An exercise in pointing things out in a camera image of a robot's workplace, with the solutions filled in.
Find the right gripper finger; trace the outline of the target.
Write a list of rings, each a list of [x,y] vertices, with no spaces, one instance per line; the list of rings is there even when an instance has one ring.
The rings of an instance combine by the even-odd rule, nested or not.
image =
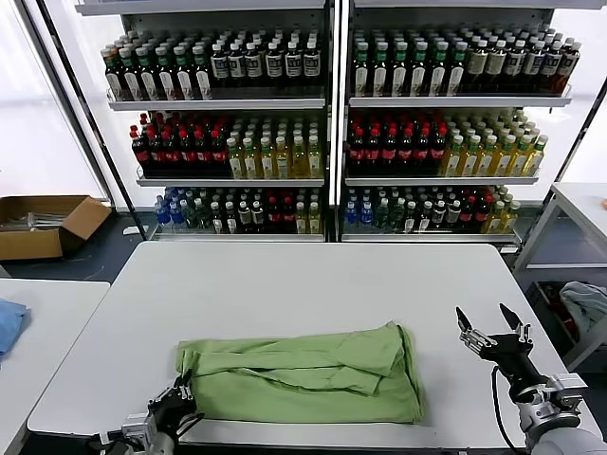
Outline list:
[[[456,307],[457,323],[460,329],[459,339],[476,354],[480,354],[485,348],[491,346],[491,339],[474,329],[469,319],[459,306]]]
[[[520,341],[529,341],[530,325],[523,323],[519,316],[503,303],[499,304],[499,308],[504,319],[506,320],[506,323],[508,324],[510,329],[517,335],[518,339]]]

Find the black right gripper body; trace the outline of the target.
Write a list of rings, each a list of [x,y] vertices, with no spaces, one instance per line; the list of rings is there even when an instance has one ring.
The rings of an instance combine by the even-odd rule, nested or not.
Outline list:
[[[494,362],[509,384],[509,393],[523,393],[529,388],[545,385],[547,377],[540,374],[529,358],[530,341],[521,342],[517,335],[489,336],[491,342],[479,356]]]

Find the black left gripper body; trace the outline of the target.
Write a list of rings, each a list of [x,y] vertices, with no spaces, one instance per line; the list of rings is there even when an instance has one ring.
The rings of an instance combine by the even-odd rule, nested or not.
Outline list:
[[[176,434],[182,420],[196,412],[196,404],[183,401],[178,391],[164,391],[149,401],[148,411],[154,417],[157,431]]]

